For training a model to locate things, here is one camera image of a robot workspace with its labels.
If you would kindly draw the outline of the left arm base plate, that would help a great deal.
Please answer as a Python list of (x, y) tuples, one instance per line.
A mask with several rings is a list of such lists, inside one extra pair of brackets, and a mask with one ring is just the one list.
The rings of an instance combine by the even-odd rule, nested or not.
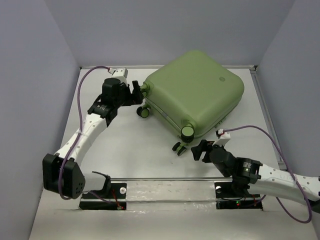
[(79, 208), (91, 211), (125, 211), (127, 209), (127, 183), (112, 181), (108, 192), (92, 190), (83, 193)]

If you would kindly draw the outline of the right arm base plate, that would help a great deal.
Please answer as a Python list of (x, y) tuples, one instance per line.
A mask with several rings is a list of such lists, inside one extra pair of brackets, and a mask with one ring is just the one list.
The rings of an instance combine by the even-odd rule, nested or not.
[(260, 194), (237, 193), (231, 182), (215, 182), (214, 190), (217, 210), (263, 209)]

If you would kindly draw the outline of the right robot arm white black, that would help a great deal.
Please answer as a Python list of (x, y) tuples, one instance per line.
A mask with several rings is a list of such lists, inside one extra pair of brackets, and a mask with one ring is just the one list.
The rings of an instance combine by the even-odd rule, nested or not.
[(231, 177), (230, 190), (235, 196), (261, 194), (309, 203), (314, 212), (320, 211), (320, 178), (279, 170), (260, 161), (235, 157), (225, 149), (228, 140), (201, 140), (191, 148), (193, 159), (199, 161), (205, 152), (204, 163), (212, 163), (226, 178)]

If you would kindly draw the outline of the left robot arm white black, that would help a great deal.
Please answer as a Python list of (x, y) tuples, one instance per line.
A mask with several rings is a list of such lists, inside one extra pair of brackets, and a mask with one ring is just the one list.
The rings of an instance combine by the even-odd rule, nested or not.
[(126, 84), (117, 78), (107, 78), (101, 94), (81, 119), (79, 129), (54, 154), (42, 160), (44, 189), (67, 199), (77, 199), (82, 193), (94, 191), (104, 198), (110, 194), (111, 180), (97, 171), (83, 173), (81, 163), (97, 137), (107, 129), (120, 107), (140, 105), (143, 94), (138, 81)]

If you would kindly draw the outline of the green suitcase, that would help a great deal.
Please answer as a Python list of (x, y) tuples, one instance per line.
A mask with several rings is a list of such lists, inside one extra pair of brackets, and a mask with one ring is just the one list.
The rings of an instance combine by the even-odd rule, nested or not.
[(150, 74), (141, 86), (141, 118), (154, 114), (175, 131), (181, 156), (195, 139), (217, 128), (239, 104), (242, 79), (206, 53), (190, 50)]

